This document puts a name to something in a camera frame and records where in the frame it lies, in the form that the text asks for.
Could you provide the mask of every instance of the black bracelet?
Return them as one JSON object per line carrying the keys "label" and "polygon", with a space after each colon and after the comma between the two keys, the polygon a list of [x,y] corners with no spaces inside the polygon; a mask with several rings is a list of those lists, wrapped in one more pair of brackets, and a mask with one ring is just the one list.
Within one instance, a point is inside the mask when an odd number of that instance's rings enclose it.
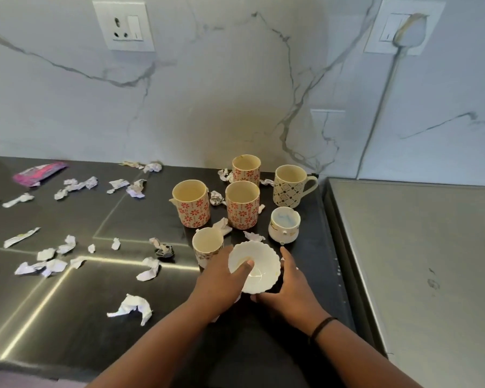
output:
{"label": "black bracelet", "polygon": [[309,345],[311,345],[312,343],[314,343],[316,341],[316,337],[319,335],[319,333],[322,331],[323,328],[325,328],[325,326],[330,323],[331,321],[333,320],[337,320],[336,317],[327,317],[326,319],[324,319],[317,327],[316,329],[314,330],[314,332],[312,332],[312,335],[310,336],[309,338]]}

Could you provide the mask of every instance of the pink packet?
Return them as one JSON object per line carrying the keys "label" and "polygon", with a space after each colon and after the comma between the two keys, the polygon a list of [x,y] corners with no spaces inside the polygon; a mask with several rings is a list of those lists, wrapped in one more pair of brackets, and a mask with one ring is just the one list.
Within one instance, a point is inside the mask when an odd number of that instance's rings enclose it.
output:
{"label": "pink packet", "polygon": [[54,162],[51,164],[43,164],[26,169],[21,173],[13,175],[13,181],[26,187],[39,186],[39,182],[46,177],[58,172],[61,169],[68,167],[64,162]]}

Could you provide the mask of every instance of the dark granite countertop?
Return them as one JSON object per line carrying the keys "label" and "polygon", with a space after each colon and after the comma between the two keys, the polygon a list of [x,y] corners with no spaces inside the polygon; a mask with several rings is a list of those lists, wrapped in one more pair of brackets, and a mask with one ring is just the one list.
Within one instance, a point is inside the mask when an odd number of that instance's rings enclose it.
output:
{"label": "dark granite countertop", "polygon": [[[50,162],[0,157],[0,200],[12,200],[26,191],[12,181],[13,174]],[[0,206],[0,369],[88,381],[185,301],[194,287],[200,273],[190,246],[194,230],[181,225],[168,202],[174,185],[200,179],[224,195],[226,184],[216,169],[164,166],[160,173],[143,175],[115,163],[67,163],[67,169],[32,189],[34,200],[11,208]],[[96,188],[54,200],[65,179],[84,181],[91,176],[99,179]],[[261,177],[272,179],[273,175]],[[130,182],[146,178],[146,197],[134,199],[123,189],[106,194],[108,182],[118,178]],[[272,187],[260,190],[266,208],[251,231],[267,236],[275,205]],[[288,248],[322,306],[354,329],[319,191],[304,197],[297,211],[302,217],[300,236]],[[226,207],[212,207],[211,212],[208,226],[226,216]],[[41,229],[32,237],[2,248],[8,238],[35,227]],[[76,237],[78,245],[63,259],[82,255],[93,260],[47,279],[39,274],[13,274],[21,262],[35,262],[40,250],[64,244],[68,234]],[[118,251],[110,247],[114,237],[121,241]],[[151,237],[174,245],[175,259],[162,267],[157,278],[139,282],[135,277],[145,270],[140,262],[154,256],[148,242]],[[242,231],[233,230],[225,244],[245,240]],[[276,242],[265,242],[278,251]],[[92,243],[97,247],[93,255],[87,251]],[[279,280],[272,291],[278,291],[280,284]],[[118,309],[126,293],[149,301],[153,315],[144,327],[139,313],[106,317],[106,312]],[[327,379],[338,385],[330,364],[306,345],[303,334],[243,294],[207,327],[173,386],[326,386]]]}

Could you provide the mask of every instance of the mug rim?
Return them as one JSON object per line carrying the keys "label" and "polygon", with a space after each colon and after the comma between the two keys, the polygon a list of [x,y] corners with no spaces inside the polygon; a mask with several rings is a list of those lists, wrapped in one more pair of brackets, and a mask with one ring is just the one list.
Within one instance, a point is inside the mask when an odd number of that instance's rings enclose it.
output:
{"label": "mug rim", "polygon": [[[210,251],[207,251],[207,252],[204,252],[200,249],[198,249],[195,245],[194,245],[194,238],[196,237],[196,235],[200,234],[201,232],[204,233],[203,230],[206,230],[207,232],[211,232],[212,230],[216,233],[216,234],[219,234],[220,237],[221,237],[221,245],[220,247],[214,249],[214,250],[210,250]],[[214,253],[216,252],[217,250],[219,250],[220,248],[223,247],[223,244],[224,244],[224,237],[223,237],[223,233],[218,229],[218,228],[213,228],[213,227],[204,227],[204,228],[201,228],[199,229],[198,231],[196,231],[196,233],[194,234],[194,236],[192,237],[192,247],[194,248],[195,251],[198,251],[199,253],[201,254],[209,254],[209,253]]]}
{"label": "mug rim", "polygon": [[[254,198],[253,198],[252,200],[250,200],[250,201],[245,201],[245,202],[241,202],[241,203],[240,203],[240,202],[233,201],[232,199],[229,199],[229,198],[228,198],[228,189],[229,189],[229,188],[230,188],[232,185],[235,185],[235,184],[236,184],[236,183],[238,183],[238,182],[247,182],[247,183],[249,183],[249,184],[253,185],[251,188],[257,191],[257,196],[256,196],[256,197],[254,197]],[[252,203],[252,202],[254,202],[255,200],[257,200],[258,198],[260,198],[260,188],[259,188],[259,187],[258,187],[256,184],[254,184],[253,182],[251,182],[251,181],[246,181],[246,180],[234,181],[234,182],[232,182],[230,185],[228,185],[228,186],[226,187],[226,189],[225,189],[225,191],[224,191],[224,196],[225,196],[226,200],[230,200],[230,202],[231,202],[231,203],[233,203],[233,204],[248,204],[248,203]]]}
{"label": "mug rim", "polygon": [[298,215],[298,218],[299,218],[299,219],[298,219],[298,223],[297,223],[296,225],[292,226],[292,227],[284,227],[284,226],[281,226],[281,225],[279,225],[279,224],[277,223],[277,221],[276,221],[276,220],[273,218],[273,216],[274,216],[274,214],[275,214],[275,211],[277,211],[277,210],[279,210],[279,209],[281,209],[281,208],[288,208],[288,209],[290,209],[291,211],[293,211],[293,212],[295,212],[295,213],[298,213],[298,212],[296,212],[294,209],[292,209],[291,207],[277,207],[277,208],[275,208],[275,209],[274,209],[274,210],[271,212],[271,220],[272,220],[274,223],[276,223],[278,226],[280,226],[281,228],[296,228],[296,227],[298,227],[298,226],[300,225],[301,221],[302,221],[302,218],[301,218],[301,216],[300,216],[300,215]]}
{"label": "mug rim", "polygon": [[[305,175],[304,178],[302,180],[300,180],[300,181],[288,181],[288,180],[282,178],[281,176],[278,175],[278,170],[279,169],[282,169],[282,168],[286,168],[286,167],[292,167],[292,168],[297,168],[297,169],[302,170],[303,171],[303,174]],[[297,166],[295,164],[283,164],[282,166],[278,166],[277,167],[277,169],[275,170],[275,176],[278,177],[279,179],[281,179],[283,182],[287,182],[287,183],[300,183],[300,182],[304,182],[309,175],[307,174],[307,172],[304,169],[302,169],[301,167],[299,167],[299,166]]]}
{"label": "mug rim", "polygon": [[[241,169],[241,168],[238,168],[237,166],[235,166],[234,161],[237,158],[240,158],[240,157],[253,157],[253,158],[255,158],[256,160],[259,161],[259,164],[256,167],[252,168],[252,169]],[[251,154],[238,155],[238,156],[236,156],[235,158],[232,159],[232,168],[233,169],[239,169],[240,171],[243,171],[243,172],[250,172],[250,171],[253,171],[253,170],[257,170],[261,165],[262,165],[262,161],[260,160],[260,158],[257,157],[257,156],[255,156],[255,155],[251,155]]]}
{"label": "mug rim", "polygon": [[[176,188],[178,186],[180,186],[182,183],[189,182],[189,181],[197,181],[197,182],[200,182],[203,185],[204,189],[205,189],[205,191],[203,192],[203,194],[200,197],[198,197],[197,199],[194,199],[194,200],[181,200],[181,199],[177,198],[175,196],[175,190],[176,190]],[[203,181],[201,181],[199,179],[185,179],[185,180],[183,180],[181,182],[178,182],[176,185],[174,185],[174,188],[173,188],[173,191],[172,191],[172,195],[173,195],[173,198],[175,200],[177,200],[177,201],[181,201],[183,203],[190,203],[190,202],[197,201],[197,200],[201,199],[205,195],[206,192],[208,192],[208,188],[207,188],[207,186],[205,185],[205,183]]]}

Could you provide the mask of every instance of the ceramic mug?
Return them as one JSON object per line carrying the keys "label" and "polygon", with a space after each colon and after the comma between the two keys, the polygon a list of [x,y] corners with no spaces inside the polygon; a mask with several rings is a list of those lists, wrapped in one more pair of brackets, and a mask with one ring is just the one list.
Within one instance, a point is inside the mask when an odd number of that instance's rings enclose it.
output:
{"label": "ceramic mug", "polygon": [[[308,180],[314,181],[311,188],[304,191]],[[273,188],[273,201],[278,207],[295,208],[305,195],[318,187],[318,179],[307,176],[301,167],[293,164],[280,166],[275,172],[275,186]]]}
{"label": "ceramic mug", "polygon": [[299,227],[300,214],[289,207],[278,207],[271,213],[268,232],[272,239],[284,245],[296,240]]}
{"label": "ceramic mug", "polygon": [[249,181],[235,181],[226,188],[226,208],[230,226],[246,230],[259,218],[259,187]]}
{"label": "ceramic mug", "polygon": [[254,155],[240,155],[232,161],[233,181],[250,181],[259,186],[260,159]]}
{"label": "ceramic mug", "polygon": [[192,237],[192,247],[201,268],[206,268],[208,260],[219,253],[223,242],[223,233],[218,228],[206,227],[196,231]]}
{"label": "ceramic mug", "polygon": [[208,189],[197,179],[177,184],[173,189],[173,198],[169,201],[178,209],[179,219],[186,227],[198,228],[210,219]]}

